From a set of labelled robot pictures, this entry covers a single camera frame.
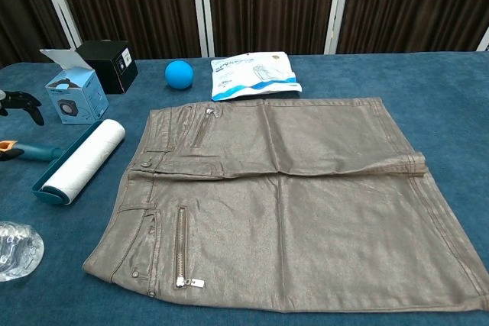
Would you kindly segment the teal lint roller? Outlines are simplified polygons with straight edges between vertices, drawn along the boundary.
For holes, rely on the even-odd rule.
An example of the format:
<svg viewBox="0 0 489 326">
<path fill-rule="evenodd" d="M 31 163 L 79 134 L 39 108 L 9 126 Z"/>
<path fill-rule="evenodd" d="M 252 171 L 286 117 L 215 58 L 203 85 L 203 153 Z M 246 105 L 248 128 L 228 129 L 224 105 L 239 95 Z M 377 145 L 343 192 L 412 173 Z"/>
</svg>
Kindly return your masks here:
<svg viewBox="0 0 489 326">
<path fill-rule="evenodd" d="M 115 120 L 95 121 L 66 149 L 18 140 L 0 140 L 0 160 L 35 160 L 49 163 L 32 186 L 41 202 L 69 205 L 125 138 Z"/>
</svg>

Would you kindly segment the light blue speaker box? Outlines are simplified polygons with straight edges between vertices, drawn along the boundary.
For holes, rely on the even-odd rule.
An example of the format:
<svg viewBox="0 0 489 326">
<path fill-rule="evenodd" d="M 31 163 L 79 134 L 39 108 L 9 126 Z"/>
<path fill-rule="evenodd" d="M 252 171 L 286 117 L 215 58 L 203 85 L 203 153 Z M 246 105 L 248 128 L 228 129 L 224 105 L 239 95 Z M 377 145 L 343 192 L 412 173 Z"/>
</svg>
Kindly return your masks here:
<svg viewBox="0 0 489 326">
<path fill-rule="evenodd" d="M 101 119 L 108 99 L 96 71 L 76 50 L 40 52 L 61 68 L 45 85 L 60 120 L 64 124 L 91 124 Z"/>
</svg>

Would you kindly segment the black cube box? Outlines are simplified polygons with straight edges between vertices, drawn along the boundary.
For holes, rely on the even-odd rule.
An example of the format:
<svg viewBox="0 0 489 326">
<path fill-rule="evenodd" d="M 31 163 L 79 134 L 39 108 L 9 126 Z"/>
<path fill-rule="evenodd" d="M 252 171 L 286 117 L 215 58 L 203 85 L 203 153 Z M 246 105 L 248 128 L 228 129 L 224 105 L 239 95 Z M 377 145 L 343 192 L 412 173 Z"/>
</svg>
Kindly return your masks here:
<svg viewBox="0 0 489 326">
<path fill-rule="evenodd" d="M 127 40 L 87 40 L 76 52 L 96 71 L 105 94 L 125 94 L 138 75 Z"/>
</svg>

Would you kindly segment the bronze metallic skirt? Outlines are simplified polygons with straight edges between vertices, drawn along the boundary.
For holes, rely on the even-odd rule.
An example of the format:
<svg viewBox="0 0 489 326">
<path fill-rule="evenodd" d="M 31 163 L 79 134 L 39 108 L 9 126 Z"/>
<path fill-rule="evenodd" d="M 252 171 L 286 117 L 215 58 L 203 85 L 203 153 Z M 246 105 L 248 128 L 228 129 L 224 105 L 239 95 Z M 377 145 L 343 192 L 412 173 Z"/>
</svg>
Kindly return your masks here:
<svg viewBox="0 0 489 326">
<path fill-rule="evenodd" d="M 151 111 L 83 268 L 188 305 L 489 311 L 489 272 L 379 98 Z"/>
</svg>

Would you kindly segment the blue ball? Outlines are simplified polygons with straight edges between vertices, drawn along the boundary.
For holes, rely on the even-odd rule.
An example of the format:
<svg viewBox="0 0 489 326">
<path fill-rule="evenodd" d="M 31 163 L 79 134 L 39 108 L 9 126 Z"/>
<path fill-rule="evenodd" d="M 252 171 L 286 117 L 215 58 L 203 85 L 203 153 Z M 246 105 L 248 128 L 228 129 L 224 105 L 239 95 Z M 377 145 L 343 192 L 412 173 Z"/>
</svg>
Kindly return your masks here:
<svg viewBox="0 0 489 326">
<path fill-rule="evenodd" d="M 186 61 L 175 60 L 167 65 L 164 77 L 169 87 L 184 90 L 193 84 L 194 72 Z"/>
</svg>

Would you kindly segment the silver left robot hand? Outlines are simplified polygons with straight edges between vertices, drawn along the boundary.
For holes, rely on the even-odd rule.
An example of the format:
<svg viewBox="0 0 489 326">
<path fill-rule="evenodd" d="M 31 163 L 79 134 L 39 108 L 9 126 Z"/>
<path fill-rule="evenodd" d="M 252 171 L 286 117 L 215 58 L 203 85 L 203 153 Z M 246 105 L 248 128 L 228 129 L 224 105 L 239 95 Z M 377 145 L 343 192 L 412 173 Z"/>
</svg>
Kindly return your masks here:
<svg viewBox="0 0 489 326">
<path fill-rule="evenodd" d="M 31 116 L 35 124 L 44 126 L 40 106 L 42 106 L 41 102 L 27 92 L 9 92 L 0 89 L 0 116 L 8 116 L 9 109 L 21 109 Z M 8 143 L 8 147 L 0 148 L 0 162 L 13 160 L 24 154 L 21 148 L 14 148 L 14 145 L 14 143 Z"/>
</svg>

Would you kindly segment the clear plastic bottle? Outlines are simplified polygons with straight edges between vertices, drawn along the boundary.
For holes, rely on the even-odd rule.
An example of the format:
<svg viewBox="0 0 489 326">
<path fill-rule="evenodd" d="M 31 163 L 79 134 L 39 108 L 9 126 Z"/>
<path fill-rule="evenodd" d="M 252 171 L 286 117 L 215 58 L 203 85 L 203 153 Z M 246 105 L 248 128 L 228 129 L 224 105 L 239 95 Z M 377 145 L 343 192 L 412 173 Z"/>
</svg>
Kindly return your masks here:
<svg viewBox="0 0 489 326">
<path fill-rule="evenodd" d="M 44 256 L 44 241 L 28 224 L 0 221 L 0 282 L 31 274 Z"/>
</svg>

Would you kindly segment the dark brown pleated curtain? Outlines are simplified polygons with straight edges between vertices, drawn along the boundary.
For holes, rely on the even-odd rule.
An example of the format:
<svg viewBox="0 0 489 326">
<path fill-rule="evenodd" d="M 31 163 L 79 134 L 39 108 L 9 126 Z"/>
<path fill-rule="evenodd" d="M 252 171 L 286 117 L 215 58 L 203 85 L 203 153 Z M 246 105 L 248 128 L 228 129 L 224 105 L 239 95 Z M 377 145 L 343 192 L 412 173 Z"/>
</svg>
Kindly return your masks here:
<svg viewBox="0 0 489 326">
<path fill-rule="evenodd" d="M 0 0 L 0 69 L 20 62 L 48 62 L 41 49 L 67 49 L 51 0 Z"/>
<path fill-rule="evenodd" d="M 195 0 L 66 0 L 82 40 L 126 40 L 137 59 L 201 55 Z"/>
<path fill-rule="evenodd" d="M 321 54 L 332 0 L 210 0 L 216 56 Z"/>
<path fill-rule="evenodd" d="M 489 0 L 345 0 L 337 53 L 474 51 Z"/>
</svg>

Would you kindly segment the blue velvet table cloth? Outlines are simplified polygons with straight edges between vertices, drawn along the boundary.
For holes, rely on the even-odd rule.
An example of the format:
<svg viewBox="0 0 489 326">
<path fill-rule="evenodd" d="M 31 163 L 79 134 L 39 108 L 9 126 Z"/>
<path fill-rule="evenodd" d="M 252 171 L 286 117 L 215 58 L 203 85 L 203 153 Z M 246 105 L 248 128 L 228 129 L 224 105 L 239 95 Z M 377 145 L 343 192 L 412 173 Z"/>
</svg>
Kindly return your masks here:
<svg viewBox="0 0 489 326">
<path fill-rule="evenodd" d="M 379 97 L 412 146 L 489 269 L 489 53 L 308 55 L 290 59 L 303 98 Z M 42 162 L 0 163 L 0 221 L 29 224 L 45 252 L 36 270 L 0 282 L 0 326 L 489 326 L 489 312 L 282 314 L 176 305 L 108 284 L 83 262 L 108 223 L 122 173 L 152 108 L 207 101 L 211 66 L 191 60 L 193 86 L 167 87 L 166 60 L 139 60 L 106 117 L 126 130 L 122 145 L 76 202 L 45 205 L 31 193 Z"/>
</svg>

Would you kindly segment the white blue mask package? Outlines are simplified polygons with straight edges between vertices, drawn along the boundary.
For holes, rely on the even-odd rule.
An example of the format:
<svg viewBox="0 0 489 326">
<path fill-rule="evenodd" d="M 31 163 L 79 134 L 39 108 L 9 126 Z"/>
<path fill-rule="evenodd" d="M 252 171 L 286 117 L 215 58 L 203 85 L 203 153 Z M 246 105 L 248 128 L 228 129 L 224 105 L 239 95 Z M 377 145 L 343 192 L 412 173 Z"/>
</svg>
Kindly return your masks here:
<svg viewBox="0 0 489 326">
<path fill-rule="evenodd" d="M 214 102 L 303 90 L 288 55 L 283 51 L 244 53 L 215 59 L 211 67 L 211 100 Z"/>
</svg>

